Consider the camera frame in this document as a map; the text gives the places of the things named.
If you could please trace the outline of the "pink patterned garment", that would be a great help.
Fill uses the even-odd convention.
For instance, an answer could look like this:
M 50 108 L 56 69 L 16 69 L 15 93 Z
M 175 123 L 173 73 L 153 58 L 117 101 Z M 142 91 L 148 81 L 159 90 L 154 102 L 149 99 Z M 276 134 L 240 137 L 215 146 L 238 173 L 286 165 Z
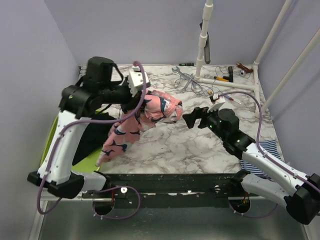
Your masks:
M 96 166 L 99 167 L 104 162 L 124 155 L 140 139 L 141 133 L 154 128 L 156 123 L 176 123 L 182 114 L 181 100 L 155 89 L 147 91 L 141 108 L 135 115 L 112 125 L 96 161 Z

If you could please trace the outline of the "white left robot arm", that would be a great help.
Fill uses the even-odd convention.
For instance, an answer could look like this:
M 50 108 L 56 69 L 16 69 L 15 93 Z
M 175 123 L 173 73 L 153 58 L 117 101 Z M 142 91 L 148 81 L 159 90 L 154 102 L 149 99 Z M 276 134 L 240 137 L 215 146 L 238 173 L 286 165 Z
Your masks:
M 94 191 L 101 198 L 107 197 L 111 185 L 106 176 L 97 171 L 72 170 L 81 139 L 89 125 L 121 125 L 134 118 L 149 86 L 139 61 L 134 61 L 128 76 L 124 76 L 113 60 L 91 57 L 84 75 L 62 91 L 56 129 L 47 155 L 39 169 L 27 176 L 30 183 L 39 187 L 38 194 L 46 189 L 58 199 L 73 199 L 83 191 Z M 95 119 L 96 110 L 103 104 L 125 105 L 127 109 L 120 119 Z

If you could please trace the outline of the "blue white striped garment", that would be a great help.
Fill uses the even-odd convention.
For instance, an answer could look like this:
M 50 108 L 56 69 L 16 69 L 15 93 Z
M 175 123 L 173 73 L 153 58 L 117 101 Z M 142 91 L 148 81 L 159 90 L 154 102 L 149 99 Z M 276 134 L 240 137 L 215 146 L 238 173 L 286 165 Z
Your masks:
M 277 148 L 276 140 L 263 140 L 259 142 L 260 148 L 262 148 L 262 153 L 267 152 L 267 155 L 276 161 L 278 164 L 282 165 L 282 158 Z M 274 179 L 279 181 L 284 179 L 288 174 L 281 169 L 278 165 L 274 164 L 265 156 L 258 153 L 259 149 L 256 145 L 251 145 L 247 152 L 244 152 L 244 159 L 240 160 L 240 165 L 243 170 L 249 171 L 256 176 L 263 179 Z

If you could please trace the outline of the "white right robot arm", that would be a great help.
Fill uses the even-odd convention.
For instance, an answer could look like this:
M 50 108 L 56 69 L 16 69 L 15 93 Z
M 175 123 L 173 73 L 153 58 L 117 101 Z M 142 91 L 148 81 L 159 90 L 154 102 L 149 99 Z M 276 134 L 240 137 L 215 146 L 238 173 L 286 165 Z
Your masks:
M 196 107 L 183 114 L 188 128 L 193 128 L 197 119 L 198 128 L 208 128 L 220 140 L 225 150 L 265 173 L 270 180 L 261 179 L 253 173 L 230 183 L 230 191 L 241 196 L 245 192 L 264 197 L 286 209 L 297 222 L 308 225 L 320 212 L 320 177 L 307 175 L 265 151 L 249 135 L 239 129 L 240 120 L 232 109 L 209 111 Z

